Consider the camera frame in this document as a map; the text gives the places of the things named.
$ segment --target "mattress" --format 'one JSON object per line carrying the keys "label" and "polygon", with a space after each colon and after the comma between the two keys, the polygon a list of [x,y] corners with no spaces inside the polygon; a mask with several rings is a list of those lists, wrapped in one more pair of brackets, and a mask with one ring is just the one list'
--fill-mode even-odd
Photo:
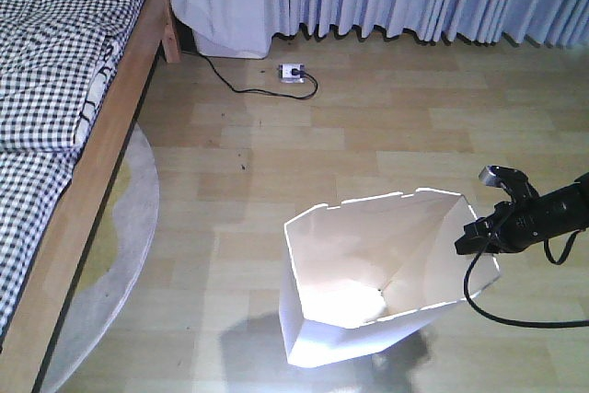
{"label": "mattress", "polygon": [[144,0],[0,0],[0,343]]}

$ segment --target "gray rug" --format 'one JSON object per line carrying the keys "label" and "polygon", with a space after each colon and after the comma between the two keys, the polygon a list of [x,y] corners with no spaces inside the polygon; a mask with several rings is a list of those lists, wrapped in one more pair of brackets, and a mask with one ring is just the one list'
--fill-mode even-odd
{"label": "gray rug", "polygon": [[133,130],[121,171],[126,168],[130,173],[125,189],[120,196],[111,197],[116,201],[112,202],[111,211],[107,206],[101,221],[104,224],[105,217],[111,217],[118,248],[113,253],[107,252],[111,255],[108,259],[95,257],[92,252],[88,256],[84,273],[96,272],[96,268],[104,268],[104,272],[100,271],[100,275],[89,280],[91,283],[85,283],[87,287],[76,292],[43,381],[42,393],[56,391],[98,344],[121,311],[144,266],[156,230],[159,180],[151,146],[138,126]]}

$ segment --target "white paper box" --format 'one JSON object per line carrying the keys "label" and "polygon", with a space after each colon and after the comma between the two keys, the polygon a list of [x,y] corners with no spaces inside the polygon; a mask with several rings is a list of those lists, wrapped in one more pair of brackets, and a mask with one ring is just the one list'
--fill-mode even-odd
{"label": "white paper box", "polygon": [[[464,301],[472,256],[454,242],[476,215],[464,196],[417,189],[319,204],[284,225],[280,321],[289,364],[315,367],[385,350]],[[477,295],[500,275],[492,255]]]}

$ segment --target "wooden bed frame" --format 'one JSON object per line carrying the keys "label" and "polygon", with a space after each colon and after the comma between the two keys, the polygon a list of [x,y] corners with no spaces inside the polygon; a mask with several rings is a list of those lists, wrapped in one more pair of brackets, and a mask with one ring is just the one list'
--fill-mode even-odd
{"label": "wooden bed frame", "polygon": [[74,178],[60,199],[30,270],[0,353],[0,392],[40,387],[78,265],[133,128],[160,43],[169,63],[180,51],[169,0],[145,0]]}

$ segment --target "bed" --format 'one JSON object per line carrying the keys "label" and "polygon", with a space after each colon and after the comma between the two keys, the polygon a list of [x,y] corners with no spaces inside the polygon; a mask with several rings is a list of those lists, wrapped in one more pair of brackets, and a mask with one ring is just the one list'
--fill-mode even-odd
{"label": "bed", "polygon": [[40,386],[158,48],[178,62],[179,46],[168,0],[0,4],[0,391],[12,393]]}

